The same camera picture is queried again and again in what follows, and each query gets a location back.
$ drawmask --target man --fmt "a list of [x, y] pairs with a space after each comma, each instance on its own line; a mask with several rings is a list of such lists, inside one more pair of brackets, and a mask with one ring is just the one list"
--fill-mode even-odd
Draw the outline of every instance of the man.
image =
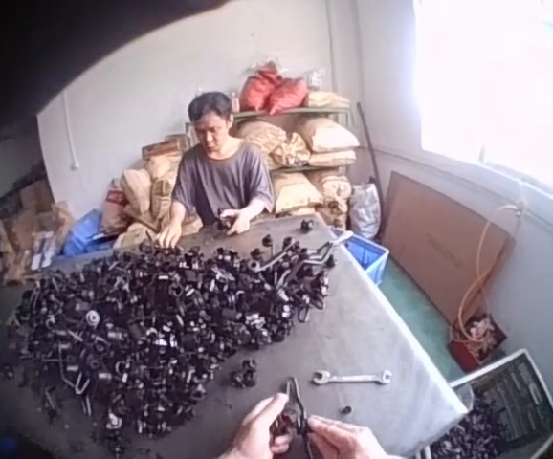
[[[292, 438], [273, 438], [270, 426], [285, 408], [289, 397], [276, 394], [262, 400], [242, 421], [232, 445], [219, 459], [273, 459], [284, 454]], [[372, 431], [320, 416], [308, 418], [309, 439], [322, 459], [402, 459], [381, 447]]]
[[181, 224], [195, 211], [203, 225], [232, 221], [228, 234], [249, 229], [274, 197], [268, 169], [252, 145], [232, 137], [232, 102], [223, 93], [205, 93], [188, 108], [199, 144], [184, 153], [172, 191], [168, 226], [158, 234], [162, 247], [174, 247]]

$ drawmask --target green floor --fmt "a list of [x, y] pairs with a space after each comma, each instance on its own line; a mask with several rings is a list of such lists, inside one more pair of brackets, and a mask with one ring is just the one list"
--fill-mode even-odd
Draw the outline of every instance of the green floor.
[[447, 349], [449, 325], [423, 292], [394, 262], [388, 261], [381, 291], [408, 325], [447, 381], [464, 375]]

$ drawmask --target gray t-shirt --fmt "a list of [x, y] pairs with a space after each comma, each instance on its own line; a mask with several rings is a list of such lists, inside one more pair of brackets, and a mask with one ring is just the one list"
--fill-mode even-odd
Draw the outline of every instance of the gray t-shirt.
[[253, 198], [272, 211], [272, 182], [254, 146], [243, 142], [236, 153], [221, 161], [207, 157], [201, 145], [184, 153], [172, 199], [185, 206], [188, 214], [195, 211], [204, 225], [215, 223], [219, 210], [244, 208]]

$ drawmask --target white wall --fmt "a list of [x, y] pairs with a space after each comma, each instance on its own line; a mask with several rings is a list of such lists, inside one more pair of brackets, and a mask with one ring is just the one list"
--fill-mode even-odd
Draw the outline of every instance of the white wall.
[[140, 159], [142, 146], [184, 131], [198, 89], [237, 90], [249, 66], [267, 57], [292, 76], [325, 69], [327, 87], [332, 61], [341, 59], [335, 79], [357, 100], [355, 11], [346, 3], [235, 0], [106, 57], [38, 115], [55, 200], [67, 201], [76, 217], [98, 208], [109, 181]]
[[38, 132], [29, 130], [0, 142], [0, 196], [42, 161]]
[[[387, 188], [397, 171], [489, 217], [505, 201], [517, 201], [521, 188], [496, 172], [421, 152], [420, 119], [414, 101], [414, 11], [402, 0], [357, 0], [364, 63], [364, 105]], [[431, 165], [419, 161], [425, 155]], [[354, 171], [367, 178], [367, 157]], [[523, 188], [530, 215], [492, 291], [490, 304], [508, 334], [507, 352], [529, 349], [553, 394], [553, 200]], [[509, 229], [508, 216], [499, 221]]]

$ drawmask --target hand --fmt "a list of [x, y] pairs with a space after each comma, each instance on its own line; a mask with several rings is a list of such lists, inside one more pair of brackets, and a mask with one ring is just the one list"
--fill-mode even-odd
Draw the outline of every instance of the hand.
[[368, 427], [358, 427], [320, 416], [308, 418], [308, 438], [323, 459], [388, 459]]
[[270, 426], [289, 401], [285, 394], [262, 400], [242, 421], [232, 446], [220, 459], [272, 459], [289, 449], [291, 436], [283, 435], [271, 441]]
[[219, 218], [233, 220], [232, 227], [228, 230], [229, 236], [248, 231], [251, 227], [251, 218], [249, 218], [244, 208], [241, 210], [233, 208], [224, 210], [221, 212], [221, 215], [219, 215]]
[[155, 241], [160, 247], [174, 248], [181, 238], [181, 224], [170, 222], [160, 231]]

